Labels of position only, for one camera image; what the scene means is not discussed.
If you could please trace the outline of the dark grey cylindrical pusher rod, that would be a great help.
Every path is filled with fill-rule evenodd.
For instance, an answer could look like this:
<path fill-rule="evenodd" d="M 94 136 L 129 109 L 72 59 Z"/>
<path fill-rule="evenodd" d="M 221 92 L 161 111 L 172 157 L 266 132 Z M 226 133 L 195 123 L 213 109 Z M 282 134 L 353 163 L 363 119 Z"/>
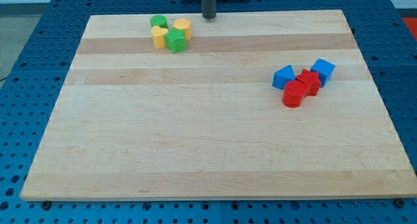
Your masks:
<path fill-rule="evenodd" d="M 201 0 L 202 16 L 206 20 L 216 17 L 216 0 Z"/>

